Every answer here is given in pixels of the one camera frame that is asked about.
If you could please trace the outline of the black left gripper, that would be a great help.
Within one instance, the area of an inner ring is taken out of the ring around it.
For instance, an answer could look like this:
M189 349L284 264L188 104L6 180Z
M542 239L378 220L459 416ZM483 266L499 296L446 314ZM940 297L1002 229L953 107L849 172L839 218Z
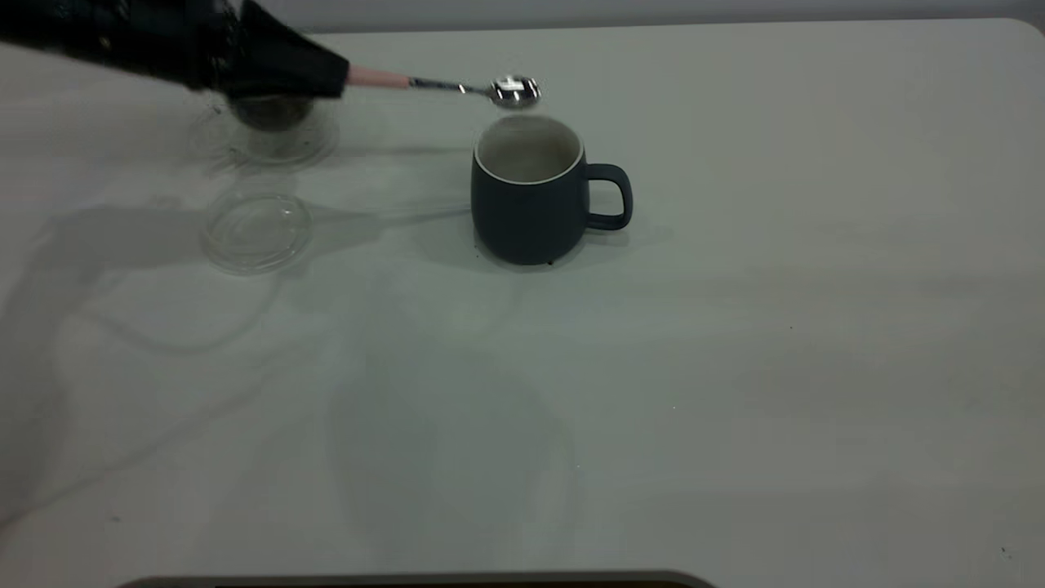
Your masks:
M238 33L238 77L233 78ZM3 1L4 44L79 60L233 100L341 98L349 60L256 1Z

